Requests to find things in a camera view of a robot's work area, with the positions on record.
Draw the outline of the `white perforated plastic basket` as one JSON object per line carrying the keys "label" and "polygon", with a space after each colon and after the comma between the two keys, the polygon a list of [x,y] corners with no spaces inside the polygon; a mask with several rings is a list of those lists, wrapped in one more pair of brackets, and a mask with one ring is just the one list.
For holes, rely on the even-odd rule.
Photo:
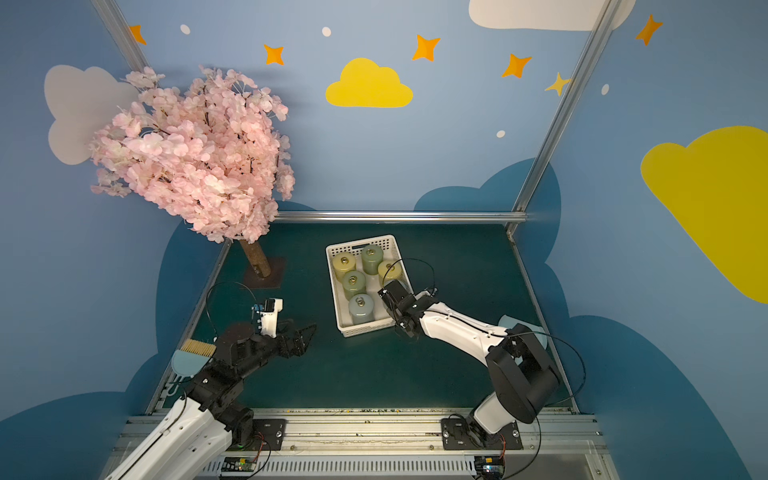
{"label": "white perforated plastic basket", "polygon": [[393,327],[379,296],[381,282],[389,275],[407,290],[411,282],[397,241],[382,235],[326,247],[336,324],[345,337]]}

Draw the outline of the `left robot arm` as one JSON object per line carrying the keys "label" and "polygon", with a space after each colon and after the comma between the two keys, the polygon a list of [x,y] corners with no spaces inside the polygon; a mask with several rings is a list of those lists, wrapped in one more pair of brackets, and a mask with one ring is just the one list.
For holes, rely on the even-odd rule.
{"label": "left robot arm", "polygon": [[271,335],[248,322],[230,326],[171,410],[107,477],[193,479],[231,446],[250,445],[259,435],[252,409],[237,402],[245,379],[274,357],[303,355],[316,330]]}

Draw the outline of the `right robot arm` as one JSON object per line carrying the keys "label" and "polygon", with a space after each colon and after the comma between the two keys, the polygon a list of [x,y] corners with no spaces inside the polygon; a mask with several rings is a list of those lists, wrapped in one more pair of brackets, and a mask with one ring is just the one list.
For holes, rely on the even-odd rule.
{"label": "right robot arm", "polygon": [[532,424],[563,383],[555,360],[524,324],[504,328],[461,314],[428,291],[409,292],[398,281],[378,291],[395,325],[411,337],[443,341],[483,364],[493,392],[473,411],[470,424],[488,435],[517,422]]}

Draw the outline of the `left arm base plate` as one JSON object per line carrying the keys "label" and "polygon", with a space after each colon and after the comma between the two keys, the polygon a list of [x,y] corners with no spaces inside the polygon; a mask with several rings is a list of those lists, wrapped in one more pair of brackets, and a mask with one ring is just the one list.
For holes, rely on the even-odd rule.
{"label": "left arm base plate", "polygon": [[255,418],[246,420],[233,431],[233,443],[229,450],[257,450],[262,443],[274,451],[282,449],[287,420],[284,418]]}

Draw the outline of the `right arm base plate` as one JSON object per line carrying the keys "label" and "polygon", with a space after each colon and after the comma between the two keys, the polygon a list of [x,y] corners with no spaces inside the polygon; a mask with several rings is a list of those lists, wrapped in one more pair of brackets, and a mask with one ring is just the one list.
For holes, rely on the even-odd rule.
{"label": "right arm base plate", "polygon": [[448,451],[521,450],[523,442],[516,421],[497,433],[487,433],[475,420],[450,414],[440,420],[443,448]]}

